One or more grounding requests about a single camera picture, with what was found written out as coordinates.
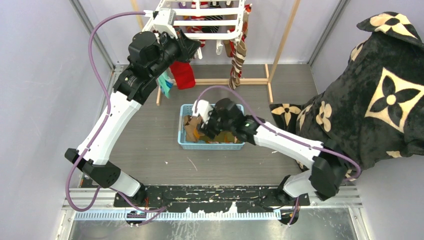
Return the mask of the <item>red white patterned sock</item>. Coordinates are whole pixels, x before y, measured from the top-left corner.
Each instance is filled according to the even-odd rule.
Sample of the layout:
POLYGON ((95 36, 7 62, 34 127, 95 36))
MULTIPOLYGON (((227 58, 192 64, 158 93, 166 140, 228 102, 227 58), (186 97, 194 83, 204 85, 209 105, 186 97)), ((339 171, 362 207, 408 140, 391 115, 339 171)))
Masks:
POLYGON ((179 90, 190 89, 196 85, 194 72, 189 62, 175 61, 169 68, 179 90))

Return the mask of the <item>mint green blue sock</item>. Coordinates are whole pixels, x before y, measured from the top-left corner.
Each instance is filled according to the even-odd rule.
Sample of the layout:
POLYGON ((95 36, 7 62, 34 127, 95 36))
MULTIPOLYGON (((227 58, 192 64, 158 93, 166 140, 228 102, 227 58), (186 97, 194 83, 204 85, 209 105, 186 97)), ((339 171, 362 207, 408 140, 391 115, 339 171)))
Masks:
POLYGON ((160 91, 166 98, 170 98, 170 90, 174 86, 174 82, 168 76, 168 72, 164 71, 158 78, 157 82, 160 88, 160 91))

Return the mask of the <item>white hanger clip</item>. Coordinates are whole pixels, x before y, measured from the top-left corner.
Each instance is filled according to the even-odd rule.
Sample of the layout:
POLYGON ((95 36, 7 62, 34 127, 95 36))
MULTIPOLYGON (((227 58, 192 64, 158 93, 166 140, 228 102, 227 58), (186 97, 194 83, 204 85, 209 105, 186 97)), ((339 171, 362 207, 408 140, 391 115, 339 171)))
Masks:
POLYGON ((218 56, 222 54, 223 48, 224 48, 223 41, 221 39, 217 39, 215 52, 218 56))

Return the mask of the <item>white plastic sock hanger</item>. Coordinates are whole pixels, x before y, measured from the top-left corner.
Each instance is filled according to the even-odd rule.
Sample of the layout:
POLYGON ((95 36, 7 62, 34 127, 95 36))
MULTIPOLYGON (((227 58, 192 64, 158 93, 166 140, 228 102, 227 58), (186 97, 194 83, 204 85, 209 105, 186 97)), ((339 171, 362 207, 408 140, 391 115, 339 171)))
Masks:
POLYGON ((208 0, 208 8, 200 8, 202 0, 161 0, 154 10, 145 10, 148 21, 144 24, 142 31, 157 31, 154 28, 154 11, 167 8, 176 12, 173 27, 185 29, 192 26, 202 26, 203 33, 191 33, 186 36, 192 40, 241 40, 243 26, 243 15, 246 2, 244 0, 214 0, 221 7, 211 7, 208 0), (196 8, 191 9, 191 3, 196 3, 196 8), (205 20, 191 20, 191 16, 205 16, 205 20))

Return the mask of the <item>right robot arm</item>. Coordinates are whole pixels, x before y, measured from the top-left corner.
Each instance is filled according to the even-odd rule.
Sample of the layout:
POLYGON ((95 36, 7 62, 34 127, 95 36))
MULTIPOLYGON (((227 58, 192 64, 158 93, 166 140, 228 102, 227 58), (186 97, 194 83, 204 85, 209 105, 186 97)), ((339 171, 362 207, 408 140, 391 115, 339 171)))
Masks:
POLYGON ((275 190, 275 198, 281 204, 291 205, 309 193, 315 193, 322 201, 339 193, 348 166, 333 141, 323 143, 282 130, 263 118, 244 114, 229 98, 216 104, 197 100, 192 116, 200 120, 198 131, 210 138, 230 132, 244 143, 277 151, 303 164, 306 171, 285 176, 275 190))

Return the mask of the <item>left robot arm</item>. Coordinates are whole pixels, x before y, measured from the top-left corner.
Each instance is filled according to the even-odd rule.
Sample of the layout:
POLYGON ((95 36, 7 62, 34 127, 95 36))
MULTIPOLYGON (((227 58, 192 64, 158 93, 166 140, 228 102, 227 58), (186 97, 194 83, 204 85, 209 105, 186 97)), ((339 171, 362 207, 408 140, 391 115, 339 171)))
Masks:
POLYGON ((133 206, 146 200, 142 183, 124 173, 109 161, 111 151, 129 120, 157 88, 157 78, 174 62, 188 63, 200 48, 199 40, 189 39, 179 28, 176 37, 167 32, 151 31, 136 34, 128 46, 129 65, 112 87, 110 106, 95 128, 78 148, 69 148, 64 156, 71 163, 82 159, 77 168, 102 188, 111 188, 126 195, 133 206))

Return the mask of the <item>olive green sock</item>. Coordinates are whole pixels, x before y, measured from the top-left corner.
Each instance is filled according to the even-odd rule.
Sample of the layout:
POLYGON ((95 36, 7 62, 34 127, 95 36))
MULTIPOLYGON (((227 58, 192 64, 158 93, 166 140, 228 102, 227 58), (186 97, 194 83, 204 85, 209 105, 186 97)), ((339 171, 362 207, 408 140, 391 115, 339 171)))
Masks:
POLYGON ((216 135, 212 140, 216 144, 241 144, 242 141, 234 136, 230 131, 222 131, 216 135))

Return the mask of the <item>red white striped sock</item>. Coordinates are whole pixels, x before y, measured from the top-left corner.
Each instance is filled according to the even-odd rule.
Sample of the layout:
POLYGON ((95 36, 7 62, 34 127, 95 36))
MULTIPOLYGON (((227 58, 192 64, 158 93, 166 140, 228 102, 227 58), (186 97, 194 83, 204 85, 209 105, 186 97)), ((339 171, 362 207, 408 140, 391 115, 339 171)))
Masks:
MULTIPOLYGON (((199 8, 200 9, 207 9, 208 7, 209 7, 209 4, 208 4, 207 1, 201 1, 199 3, 199 8)), ((192 2, 190 8, 191 9, 196 9, 197 8, 196 7, 196 3, 195 2, 192 2)), ((205 16, 203 16, 203 15, 202 16, 194 16, 193 15, 193 16, 190 17, 190 19, 192 21, 204 21, 205 20, 205 16)), ((199 26, 199 25, 192 26, 190 31, 191 31, 191 33, 195 33, 195 34, 201 34, 201 33, 203 33, 202 26, 199 26)), ((199 39, 199 41, 200 41, 200 47, 203 48, 205 46, 205 44, 206 44, 206 41, 204 39, 199 39)))

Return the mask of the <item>tan brown sock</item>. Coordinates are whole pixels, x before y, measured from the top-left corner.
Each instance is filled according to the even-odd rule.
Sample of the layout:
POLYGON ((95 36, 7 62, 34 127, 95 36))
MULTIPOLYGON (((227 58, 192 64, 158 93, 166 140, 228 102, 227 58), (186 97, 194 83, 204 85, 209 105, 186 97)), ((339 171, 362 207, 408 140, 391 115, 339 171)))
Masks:
POLYGON ((183 127, 185 130, 185 139, 188 142, 206 141, 207 136, 199 132, 198 126, 202 123, 200 116, 185 115, 183 117, 183 127))

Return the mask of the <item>light blue plastic basket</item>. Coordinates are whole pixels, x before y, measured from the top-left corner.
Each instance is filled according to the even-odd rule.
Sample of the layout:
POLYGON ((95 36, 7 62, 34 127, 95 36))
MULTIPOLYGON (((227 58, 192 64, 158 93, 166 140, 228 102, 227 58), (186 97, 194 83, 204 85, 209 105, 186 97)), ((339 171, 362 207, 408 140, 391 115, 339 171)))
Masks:
POLYGON ((193 104, 182 104, 179 111, 179 124, 177 142, 183 150, 223 150, 223 151, 235 151, 241 150, 246 144, 242 143, 206 143, 205 141, 199 140, 198 142, 192 142, 186 140, 186 131, 184 129, 184 116, 192 115, 193 104))

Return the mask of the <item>brown white striped sock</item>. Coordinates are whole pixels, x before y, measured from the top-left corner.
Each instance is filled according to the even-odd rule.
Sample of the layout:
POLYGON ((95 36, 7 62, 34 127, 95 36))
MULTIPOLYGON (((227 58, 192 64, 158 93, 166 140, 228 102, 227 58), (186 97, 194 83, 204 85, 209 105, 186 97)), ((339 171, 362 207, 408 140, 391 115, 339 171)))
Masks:
POLYGON ((229 87, 235 90, 241 84, 242 67, 246 60, 247 46, 245 42, 240 41, 238 44, 234 44, 234 53, 231 57, 231 71, 229 77, 229 87))

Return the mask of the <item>red santa christmas sock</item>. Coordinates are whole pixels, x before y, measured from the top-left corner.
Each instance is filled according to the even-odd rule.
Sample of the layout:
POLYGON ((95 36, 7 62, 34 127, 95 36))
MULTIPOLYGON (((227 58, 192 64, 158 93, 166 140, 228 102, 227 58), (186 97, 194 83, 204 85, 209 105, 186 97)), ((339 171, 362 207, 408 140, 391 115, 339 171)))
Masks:
MULTIPOLYGON (((249 22, 249 15, 252 11, 252 3, 246 4, 244 6, 244 12, 243 12, 243 18, 242 18, 242 29, 241 29, 241 42, 245 42, 246 38, 247 38, 247 33, 248 33, 248 22, 249 22)), ((234 45, 234 40, 224 40, 223 41, 224 46, 225 46, 225 52, 226 55, 231 58, 233 56, 233 53, 235 52, 235 45, 234 45)))

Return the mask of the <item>black floral blanket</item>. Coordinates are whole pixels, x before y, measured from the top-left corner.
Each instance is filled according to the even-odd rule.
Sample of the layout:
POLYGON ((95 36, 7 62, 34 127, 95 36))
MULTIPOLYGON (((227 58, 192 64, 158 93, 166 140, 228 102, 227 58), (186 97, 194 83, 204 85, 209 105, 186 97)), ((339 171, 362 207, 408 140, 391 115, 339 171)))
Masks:
POLYGON ((335 142, 347 156, 336 161, 336 171, 349 181, 379 161, 424 153, 423 41, 405 15, 392 11, 357 28, 370 36, 326 90, 303 104, 269 106, 280 129, 335 142))

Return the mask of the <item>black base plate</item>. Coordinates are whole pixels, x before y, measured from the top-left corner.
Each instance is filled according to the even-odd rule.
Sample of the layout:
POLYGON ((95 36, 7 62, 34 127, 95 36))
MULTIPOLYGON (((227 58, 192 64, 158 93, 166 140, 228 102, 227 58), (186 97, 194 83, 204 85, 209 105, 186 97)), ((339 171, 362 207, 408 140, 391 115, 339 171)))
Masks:
POLYGON ((169 213, 266 213, 288 207, 281 187, 276 185, 148 185, 144 201, 137 206, 159 209, 166 206, 169 213))

